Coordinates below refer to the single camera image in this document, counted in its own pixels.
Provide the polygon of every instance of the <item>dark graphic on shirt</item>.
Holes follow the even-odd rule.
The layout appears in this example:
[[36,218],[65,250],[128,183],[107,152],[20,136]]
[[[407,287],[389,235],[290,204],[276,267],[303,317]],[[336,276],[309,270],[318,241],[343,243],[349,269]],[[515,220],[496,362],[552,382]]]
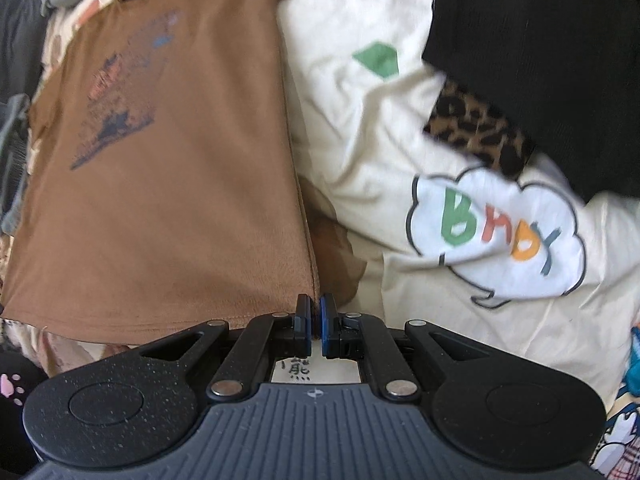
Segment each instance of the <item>dark graphic on shirt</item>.
[[147,23],[92,76],[87,92],[88,113],[72,170],[154,122],[156,88],[170,56],[172,30],[179,17],[172,10]]

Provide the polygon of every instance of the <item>white cloud print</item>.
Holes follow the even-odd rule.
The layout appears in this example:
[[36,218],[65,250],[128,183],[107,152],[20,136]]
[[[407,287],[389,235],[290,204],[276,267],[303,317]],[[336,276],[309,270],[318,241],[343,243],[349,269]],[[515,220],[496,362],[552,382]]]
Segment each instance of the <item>white cloud print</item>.
[[574,207],[558,190],[473,168],[457,179],[416,176],[412,194],[410,244],[428,264],[448,266],[478,288],[475,304],[553,298],[582,283],[584,241]]

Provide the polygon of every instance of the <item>white cloth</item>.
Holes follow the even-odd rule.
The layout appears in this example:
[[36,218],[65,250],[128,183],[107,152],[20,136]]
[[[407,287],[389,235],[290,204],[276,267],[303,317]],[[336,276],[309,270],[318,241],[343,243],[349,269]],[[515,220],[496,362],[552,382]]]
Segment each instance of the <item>white cloth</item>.
[[610,408],[638,322],[638,209],[585,206],[544,157],[513,183],[422,134],[444,82],[420,59],[432,1],[284,1],[297,170],[383,253],[367,312],[563,370]]

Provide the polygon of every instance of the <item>silver screw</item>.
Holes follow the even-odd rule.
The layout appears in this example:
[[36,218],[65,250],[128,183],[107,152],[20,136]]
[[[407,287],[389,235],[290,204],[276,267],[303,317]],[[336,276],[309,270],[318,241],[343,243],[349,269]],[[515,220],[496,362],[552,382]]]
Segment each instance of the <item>silver screw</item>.
[[233,379],[224,379],[211,385],[211,392],[220,397],[231,397],[242,391],[242,383]]
[[394,397],[408,397],[418,391],[418,386],[411,381],[396,379],[387,383],[386,390]]

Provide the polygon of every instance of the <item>black outline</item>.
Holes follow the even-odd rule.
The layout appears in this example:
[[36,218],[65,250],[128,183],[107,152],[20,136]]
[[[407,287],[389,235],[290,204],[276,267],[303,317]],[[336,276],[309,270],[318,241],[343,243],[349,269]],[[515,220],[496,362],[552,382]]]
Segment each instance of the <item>black outline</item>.
[[[414,212],[416,210],[416,208],[418,207],[418,196],[417,196],[417,192],[418,192],[418,181],[421,178],[428,178],[429,180],[433,180],[435,178],[441,178],[444,180],[449,180],[454,184],[459,184],[460,180],[462,179],[462,177],[464,177],[467,173],[471,172],[471,171],[476,171],[476,170],[485,170],[485,171],[489,171],[487,170],[487,168],[485,168],[484,166],[475,166],[473,168],[467,168],[465,171],[463,171],[462,173],[460,173],[456,178],[452,178],[447,174],[431,174],[429,176],[426,175],[421,175],[421,174],[416,174],[414,176],[414,180],[412,181],[411,184],[411,196],[412,196],[412,206],[409,209],[409,212],[407,213],[406,216],[406,222],[405,222],[405,229],[406,229],[406,238],[409,241],[409,244],[411,245],[411,247],[414,249],[414,251],[418,254],[418,256],[422,256],[422,253],[418,250],[418,248],[415,246],[414,243],[414,238],[411,234],[411,220],[414,216]],[[562,298],[563,296],[567,296],[569,294],[571,294],[576,288],[578,288],[579,286],[582,285],[582,282],[584,281],[584,277],[587,273],[587,247],[584,243],[584,240],[582,239],[582,237],[578,234],[578,215],[575,212],[575,208],[574,205],[571,203],[571,201],[567,198],[567,196],[560,191],[559,189],[556,189],[555,187],[551,187],[549,184],[546,184],[545,182],[527,182],[524,186],[521,186],[520,183],[518,181],[513,181],[513,183],[518,186],[518,188],[520,189],[520,192],[524,192],[524,190],[527,189],[527,187],[532,187],[532,186],[537,186],[537,187],[543,187],[548,189],[549,191],[555,193],[556,195],[558,195],[561,199],[563,199],[567,205],[569,206],[569,210],[571,211],[571,214],[574,216],[574,234],[572,236],[574,236],[575,238],[578,238],[578,240],[580,241],[581,245],[582,245],[582,253],[584,254],[584,264],[582,266],[582,274],[580,276],[580,279],[578,279],[578,281],[575,283],[574,286],[572,286],[572,288],[570,288],[569,290],[564,291],[560,297]],[[478,303],[478,301],[480,301],[480,299],[482,300],[490,300],[491,298],[493,298],[495,296],[495,290],[492,290],[490,288],[484,288],[483,286],[479,286],[474,282],[470,282],[469,280],[466,280],[465,278],[463,278],[462,276],[460,276],[455,270],[453,270],[453,268],[451,266],[446,266],[452,273],[454,276],[456,276],[457,278],[459,278],[460,280],[462,280],[465,283],[468,283],[471,286],[474,286],[475,288],[478,288],[479,290],[482,290],[483,292],[487,293],[487,297],[486,298],[480,298],[479,296],[471,296],[471,301],[473,302],[473,304],[480,306],[481,308],[485,308],[487,310],[493,310],[494,308],[500,308],[501,306],[504,306],[505,304],[509,303],[510,301],[514,301],[514,300],[505,300],[504,302],[497,304],[495,306],[485,306],[481,303]]]

